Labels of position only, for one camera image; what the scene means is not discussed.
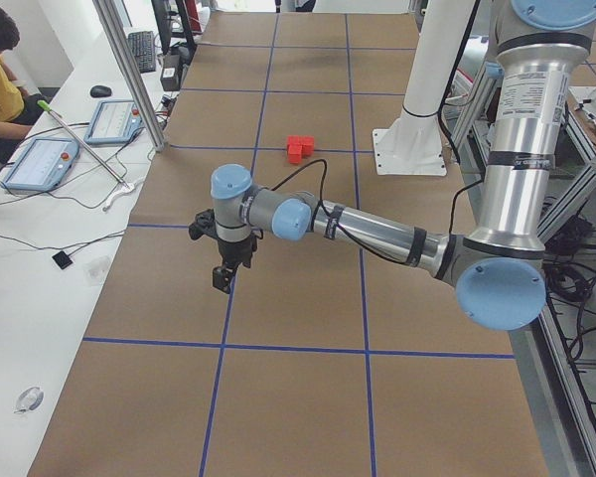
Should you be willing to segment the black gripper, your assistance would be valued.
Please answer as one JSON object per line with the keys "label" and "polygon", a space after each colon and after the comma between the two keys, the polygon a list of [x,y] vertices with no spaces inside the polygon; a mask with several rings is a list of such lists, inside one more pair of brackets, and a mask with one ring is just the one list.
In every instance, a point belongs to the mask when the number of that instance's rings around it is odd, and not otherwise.
{"label": "black gripper", "polygon": [[253,255],[257,251],[257,237],[247,237],[240,241],[219,238],[218,249],[222,265],[213,269],[213,288],[222,293],[231,293],[234,271],[241,265],[251,268]]}

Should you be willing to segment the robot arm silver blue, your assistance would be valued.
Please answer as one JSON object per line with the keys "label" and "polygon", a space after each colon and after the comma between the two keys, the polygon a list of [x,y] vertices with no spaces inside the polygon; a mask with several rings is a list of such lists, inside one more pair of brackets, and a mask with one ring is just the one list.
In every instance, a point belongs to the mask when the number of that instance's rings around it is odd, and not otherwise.
{"label": "robot arm silver blue", "polygon": [[227,164],[212,174],[212,208],[190,227],[192,238],[207,235],[218,244],[214,287],[229,292],[237,269],[250,266],[257,231],[289,240],[312,232],[427,270],[454,287],[462,311],[482,326],[530,323],[546,295],[537,224],[570,77],[590,54],[595,25],[596,1],[495,3],[488,55],[503,80],[471,233],[431,234],[309,193],[281,194]]}

